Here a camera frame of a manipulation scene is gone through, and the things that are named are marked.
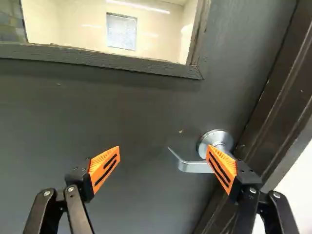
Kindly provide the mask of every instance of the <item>bolt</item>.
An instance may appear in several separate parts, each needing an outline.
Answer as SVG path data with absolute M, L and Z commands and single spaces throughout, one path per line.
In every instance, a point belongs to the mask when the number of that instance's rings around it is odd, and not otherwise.
M 281 198 L 281 194 L 277 193 L 277 192 L 273 192 L 273 196 L 275 196 L 276 198 Z
M 48 196 L 48 195 L 50 195 L 50 193 L 51 193 L 51 191 L 45 191 L 43 195 Z
M 256 194 L 256 193 L 257 193 L 257 190 L 254 189 L 254 188 L 250 188 L 249 191 L 250 191 L 252 194 Z
M 75 189 L 74 187 L 69 187 L 69 188 L 67 189 L 67 191 L 68 191 L 68 192 L 72 192 L 74 189 Z

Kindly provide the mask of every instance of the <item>door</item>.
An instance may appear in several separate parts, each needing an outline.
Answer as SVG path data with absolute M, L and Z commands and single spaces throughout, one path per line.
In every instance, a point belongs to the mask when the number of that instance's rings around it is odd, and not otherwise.
M 196 160 L 201 134 L 223 128 L 239 138 L 295 7 L 241 2 L 212 1 L 204 15 L 203 80 L 68 63 L 66 48 L 59 62 L 33 59 L 53 53 L 0 44 L 3 233 L 22 232 L 41 189 L 64 187 L 67 171 L 116 145 L 121 162 L 87 205 L 95 232 L 191 233 L 216 179 L 179 171 L 167 146 Z M 79 60 L 86 52 L 77 51 Z M 66 222 L 59 233 L 69 232 Z

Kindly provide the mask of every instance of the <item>glass pane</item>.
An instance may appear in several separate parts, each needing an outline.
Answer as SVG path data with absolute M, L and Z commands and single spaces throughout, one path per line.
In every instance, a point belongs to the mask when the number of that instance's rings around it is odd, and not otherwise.
M 0 2 L 3 41 L 27 38 L 181 64 L 189 53 L 197 7 L 197 0 L 21 0 L 21 11 L 18 0 Z

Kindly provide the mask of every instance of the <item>silver lever handle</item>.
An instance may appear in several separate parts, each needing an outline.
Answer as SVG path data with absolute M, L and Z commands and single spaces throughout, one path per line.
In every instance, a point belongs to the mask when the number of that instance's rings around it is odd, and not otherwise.
M 178 168 L 182 172 L 190 173 L 214 173 L 209 167 L 206 160 L 202 161 L 185 161 L 180 158 L 169 146 L 168 149 L 170 152 L 178 159 Z
M 178 159 L 178 168 L 182 172 L 189 173 L 214 173 L 206 161 L 206 152 L 208 145 L 212 145 L 233 157 L 230 150 L 233 147 L 233 138 L 225 130 L 215 129 L 205 133 L 197 144 L 197 152 L 204 159 L 201 161 L 185 161 L 176 154 L 169 146 L 170 152 Z

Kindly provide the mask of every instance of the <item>dark door frame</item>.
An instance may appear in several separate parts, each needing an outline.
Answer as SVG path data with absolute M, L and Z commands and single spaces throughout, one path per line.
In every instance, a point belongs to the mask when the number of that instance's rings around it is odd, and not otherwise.
M 302 0 L 297 4 L 267 84 L 234 151 L 235 157 L 245 160 L 264 182 L 269 178 L 274 180 L 274 184 L 265 184 L 266 191 L 275 188 L 295 162 L 294 158 L 299 157 L 300 154 L 287 158 L 286 153 L 311 117 L 311 27 L 312 2 Z M 276 170 L 282 160 L 290 163 L 283 170 Z M 226 233 L 235 209 L 217 185 L 194 234 Z

